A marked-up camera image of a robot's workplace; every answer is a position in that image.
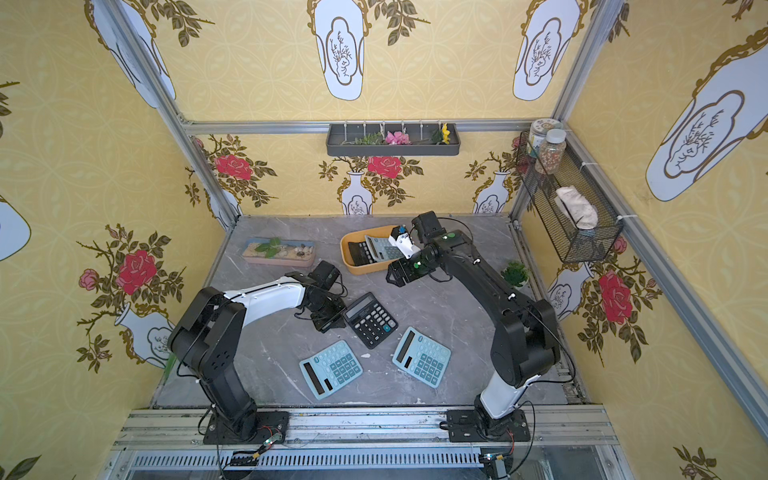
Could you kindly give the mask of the light blue calculator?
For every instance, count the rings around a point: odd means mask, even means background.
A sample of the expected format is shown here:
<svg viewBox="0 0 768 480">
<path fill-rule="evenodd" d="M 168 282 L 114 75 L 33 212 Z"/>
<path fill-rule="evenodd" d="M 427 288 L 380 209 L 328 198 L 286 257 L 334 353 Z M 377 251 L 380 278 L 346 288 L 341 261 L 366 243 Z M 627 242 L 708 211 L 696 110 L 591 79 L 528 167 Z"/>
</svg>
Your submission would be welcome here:
<svg viewBox="0 0 768 480">
<path fill-rule="evenodd" d="M 401 371 L 437 389 L 446 372 L 451 350 L 413 327 L 399 341 L 392 363 Z"/>
<path fill-rule="evenodd" d="M 317 400 L 333 395 L 363 374 L 359 360 L 344 340 L 301 360 L 299 369 Z"/>
<path fill-rule="evenodd" d="M 365 236 L 365 244 L 375 262 L 388 262 L 404 257 L 400 249 L 392 245 L 390 237 Z"/>
</svg>

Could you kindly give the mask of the large black calculator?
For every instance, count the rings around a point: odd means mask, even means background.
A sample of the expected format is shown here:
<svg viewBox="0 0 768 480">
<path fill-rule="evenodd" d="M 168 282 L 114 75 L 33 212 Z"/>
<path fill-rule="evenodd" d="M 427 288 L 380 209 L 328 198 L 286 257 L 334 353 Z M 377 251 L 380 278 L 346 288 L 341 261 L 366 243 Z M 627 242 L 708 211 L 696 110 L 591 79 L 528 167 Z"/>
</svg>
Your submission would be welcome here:
<svg viewBox="0 0 768 480">
<path fill-rule="evenodd" d="M 380 345 L 399 326 L 371 292 L 348 306 L 342 312 L 342 318 L 369 350 Z"/>
</svg>

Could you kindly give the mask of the small black calculator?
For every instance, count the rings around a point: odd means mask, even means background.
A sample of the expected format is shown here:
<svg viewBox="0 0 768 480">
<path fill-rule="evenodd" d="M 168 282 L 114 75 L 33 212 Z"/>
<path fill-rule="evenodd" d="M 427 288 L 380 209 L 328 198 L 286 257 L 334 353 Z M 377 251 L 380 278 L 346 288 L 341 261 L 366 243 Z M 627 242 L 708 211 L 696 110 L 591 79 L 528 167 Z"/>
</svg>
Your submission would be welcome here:
<svg viewBox="0 0 768 480">
<path fill-rule="evenodd" d="M 360 267 L 376 262 L 366 241 L 349 242 L 347 246 L 353 266 Z"/>
</svg>

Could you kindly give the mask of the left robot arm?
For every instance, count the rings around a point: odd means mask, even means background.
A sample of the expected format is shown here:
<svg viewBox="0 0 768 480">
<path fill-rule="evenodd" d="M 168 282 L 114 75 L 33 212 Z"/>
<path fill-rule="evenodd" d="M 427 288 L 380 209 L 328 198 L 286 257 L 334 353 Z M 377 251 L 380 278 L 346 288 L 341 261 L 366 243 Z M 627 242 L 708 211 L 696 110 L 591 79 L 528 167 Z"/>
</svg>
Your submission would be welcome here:
<svg viewBox="0 0 768 480">
<path fill-rule="evenodd" d="M 199 381 L 217 419 L 239 438 L 251 437 L 264 424 L 234 366 L 242 331 L 274 313 L 305 309 L 324 333 L 346 308 L 343 296 L 331 287 L 299 272 L 240 290 L 205 287 L 173 329 L 169 350 Z"/>
</svg>

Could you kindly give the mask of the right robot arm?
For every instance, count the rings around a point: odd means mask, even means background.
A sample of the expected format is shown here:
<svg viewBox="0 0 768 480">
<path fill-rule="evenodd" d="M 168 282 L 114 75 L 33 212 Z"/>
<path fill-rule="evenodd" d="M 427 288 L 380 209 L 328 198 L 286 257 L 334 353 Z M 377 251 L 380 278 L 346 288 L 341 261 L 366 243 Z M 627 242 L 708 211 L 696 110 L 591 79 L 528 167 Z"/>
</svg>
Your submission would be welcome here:
<svg viewBox="0 0 768 480">
<path fill-rule="evenodd" d="M 390 263 L 386 280 L 403 287 L 438 269 L 461 283 L 494 324 L 494 374 L 478 400 L 486 418 L 502 419 L 561 359 L 554 309 L 511 287 L 462 231 L 434 235 L 418 252 Z"/>
</svg>

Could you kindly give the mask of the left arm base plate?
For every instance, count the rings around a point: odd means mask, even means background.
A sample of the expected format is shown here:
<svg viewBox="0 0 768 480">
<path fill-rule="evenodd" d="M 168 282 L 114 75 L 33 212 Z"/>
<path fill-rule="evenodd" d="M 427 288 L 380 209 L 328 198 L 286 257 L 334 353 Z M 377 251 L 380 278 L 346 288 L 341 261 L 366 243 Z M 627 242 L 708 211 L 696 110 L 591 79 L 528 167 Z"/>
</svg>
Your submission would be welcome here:
<svg viewBox="0 0 768 480">
<path fill-rule="evenodd" d="M 216 414 L 203 436 L 205 445 L 261 445 L 277 436 L 276 444 L 284 442 L 290 420 L 288 411 L 258 411 L 244 420 L 232 423 Z"/>
</svg>

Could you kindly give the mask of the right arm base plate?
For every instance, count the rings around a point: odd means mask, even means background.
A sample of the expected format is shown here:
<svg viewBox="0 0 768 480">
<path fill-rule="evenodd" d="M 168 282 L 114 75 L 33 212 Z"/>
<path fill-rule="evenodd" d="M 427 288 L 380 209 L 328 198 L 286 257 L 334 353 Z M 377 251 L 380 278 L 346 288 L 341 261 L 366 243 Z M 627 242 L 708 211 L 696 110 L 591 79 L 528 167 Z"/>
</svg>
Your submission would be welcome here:
<svg viewBox="0 0 768 480">
<path fill-rule="evenodd" d="M 476 410 L 449 410 L 439 428 L 448 432 L 453 443 L 531 440 L 529 423 L 522 409 L 500 419 L 492 419 Z"/>
</svg>

